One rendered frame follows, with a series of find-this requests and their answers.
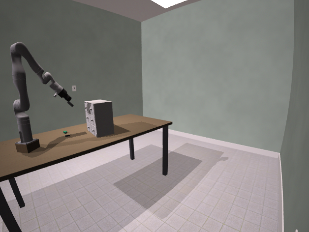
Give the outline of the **small grey chest of drawers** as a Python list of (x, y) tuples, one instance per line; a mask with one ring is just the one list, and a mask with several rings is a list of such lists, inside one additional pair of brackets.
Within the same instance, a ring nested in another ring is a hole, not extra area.
[(114, 134), (112, 101), (99, 100), (85, 101), (88, 104), (94, 104), (94, 116), (96, 124), (97, 138)]

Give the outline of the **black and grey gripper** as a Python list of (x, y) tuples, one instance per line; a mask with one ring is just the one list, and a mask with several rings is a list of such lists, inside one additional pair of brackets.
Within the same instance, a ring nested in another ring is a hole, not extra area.
[(64, 98), (65, 100), (67, 100), (68, 104), (73, 107), (74, 105), (70, 102), (71, 97), (67, 94), (67, 91), (62, 88), (60, 85), (58, 85), (58, 87), (54, 90), (55, 91), (55, 95), (54, 97), (56, 97), (57, 95), (59, 95), (61, 98)]

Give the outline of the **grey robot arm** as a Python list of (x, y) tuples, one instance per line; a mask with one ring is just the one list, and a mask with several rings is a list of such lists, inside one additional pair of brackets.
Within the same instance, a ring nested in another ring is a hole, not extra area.
[(19, 135), (21, 143), (31, 142), (33, 140), (31, 133), (30, 118), (25, 111), (30, 108), (30, 102), (27, 93), (26, 73), (22, 66), (21, 56), (29, 63), (31, 69), (38, 75), (43, 84), (47, 84), (50, 80), (50, 88), (55, 90), (58, 83), (54, 80), (49, 72), (43, 76), (44, 69), (36, 62), (27, 47), (22, 42), (17, 42), (10, 47), (12, 61), (12, 77), (13, 83), (19, 92), (20, 99), (13, 103), (14, 114), (17, 119)]

